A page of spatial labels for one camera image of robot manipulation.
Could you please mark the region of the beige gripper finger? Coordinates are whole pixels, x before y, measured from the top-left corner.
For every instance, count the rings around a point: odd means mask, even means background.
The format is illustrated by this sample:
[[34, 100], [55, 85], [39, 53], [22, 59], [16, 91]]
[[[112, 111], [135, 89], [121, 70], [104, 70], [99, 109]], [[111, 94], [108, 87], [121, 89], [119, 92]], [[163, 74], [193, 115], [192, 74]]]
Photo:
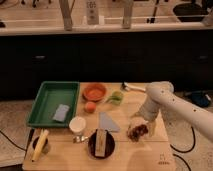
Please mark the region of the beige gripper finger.
[[135, 112], [134, 114], [130, 116], [130, 118], [134, 118], [134, 117], [142, 117], [142, 114], [140, 112]]
[[148, 125], [149, 136], [152, 137], [155, 134], [156, 120], [153, 122], [148, 122], [147, 125]]

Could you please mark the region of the beige cloth-covered gripper body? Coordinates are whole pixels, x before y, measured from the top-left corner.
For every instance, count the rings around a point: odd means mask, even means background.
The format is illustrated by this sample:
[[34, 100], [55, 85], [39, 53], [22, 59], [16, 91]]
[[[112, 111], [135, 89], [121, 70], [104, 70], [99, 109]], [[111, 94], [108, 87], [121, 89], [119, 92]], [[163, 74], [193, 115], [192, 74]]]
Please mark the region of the beige cloth-covered gripper body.
[[151, 98], [147, 98], [139, 109], [139, 114], [149, 122], [153, 122], [159, 113], [160, 105], [153, 101]]

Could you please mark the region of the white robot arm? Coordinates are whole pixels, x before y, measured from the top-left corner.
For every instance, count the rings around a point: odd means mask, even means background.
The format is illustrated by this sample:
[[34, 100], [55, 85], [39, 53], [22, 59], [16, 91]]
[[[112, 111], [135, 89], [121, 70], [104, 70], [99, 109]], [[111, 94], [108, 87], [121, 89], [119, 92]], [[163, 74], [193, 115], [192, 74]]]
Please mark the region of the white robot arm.
[[203, 136], [213, 142], [213, 113], [196, 106], [174, 94], [171, 82], [151, 82], [145, 87], [146, 99], [137, 115], [153, 122], [163, 106], [177, 112], [185, 121], [195, 127]]

